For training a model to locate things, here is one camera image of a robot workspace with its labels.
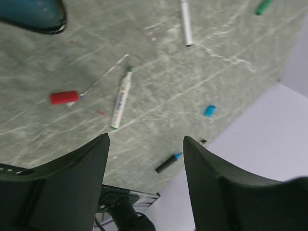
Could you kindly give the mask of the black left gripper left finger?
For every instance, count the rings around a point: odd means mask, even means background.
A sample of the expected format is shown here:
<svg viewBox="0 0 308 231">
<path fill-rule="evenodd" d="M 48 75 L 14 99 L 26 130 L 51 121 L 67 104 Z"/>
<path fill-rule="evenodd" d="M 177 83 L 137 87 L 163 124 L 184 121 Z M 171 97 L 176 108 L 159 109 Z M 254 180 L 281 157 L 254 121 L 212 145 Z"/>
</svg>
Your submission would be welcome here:
<svg viewBox="0 0 308 231">
<path fill-rule="evenodd" d="M 92 230 L 109 146 L 102 134 L 38 167 L 1 164 L 1 230 Z"/>
</svg>

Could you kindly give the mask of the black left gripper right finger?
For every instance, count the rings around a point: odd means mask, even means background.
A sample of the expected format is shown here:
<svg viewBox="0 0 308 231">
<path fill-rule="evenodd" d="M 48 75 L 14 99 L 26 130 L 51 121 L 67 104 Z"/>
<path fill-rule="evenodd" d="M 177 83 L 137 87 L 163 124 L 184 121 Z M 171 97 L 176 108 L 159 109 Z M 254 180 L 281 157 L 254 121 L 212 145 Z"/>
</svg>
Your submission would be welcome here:
<svg viewBox="0 0 308 231">
<path fill-rule="evenodd" d="M 196 230 L 307 230 L 306 177 L 282 182 L 258 176 L 189 136 L 183 140 L 183 157 Z"/>
</svg>

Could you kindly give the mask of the red pen cap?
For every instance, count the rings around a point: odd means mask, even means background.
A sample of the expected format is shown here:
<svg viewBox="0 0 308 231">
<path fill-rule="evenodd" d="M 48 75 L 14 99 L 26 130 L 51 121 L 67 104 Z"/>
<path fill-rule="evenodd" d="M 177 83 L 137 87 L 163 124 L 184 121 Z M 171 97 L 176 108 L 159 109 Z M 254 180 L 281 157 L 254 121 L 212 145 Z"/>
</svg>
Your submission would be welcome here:
<svg viewBox="0 0 308 231">
<path fill-rule="evenodd" d="M 51 104 L 64 104 L 64 103 L 74 103 L 80 99 L 79 93 L 77 91 L 66 91 L 53 93 L 50 95 Z"/>
</svg>

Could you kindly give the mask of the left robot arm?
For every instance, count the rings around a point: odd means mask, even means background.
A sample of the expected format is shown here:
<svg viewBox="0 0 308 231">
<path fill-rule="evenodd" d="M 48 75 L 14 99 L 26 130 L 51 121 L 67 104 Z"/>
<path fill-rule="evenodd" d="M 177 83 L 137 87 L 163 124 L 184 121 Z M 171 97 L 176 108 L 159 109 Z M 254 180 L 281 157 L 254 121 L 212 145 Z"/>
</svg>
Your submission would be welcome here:
<svg viewBox="0 0 308 231">
<path fill-rule="evenodd" d="M 0 166 L 3 231 L 89 231 L 107 212 L 120 231 L 153 231 L 126 189 L 103 185 L 110 139 L 102 134 L 41 166 Z M 183 140 L 189 196 L 198 231 L 305 231 L 308 179 L 286 182 L 245 171 L 193 138 Z"/>
</svg>

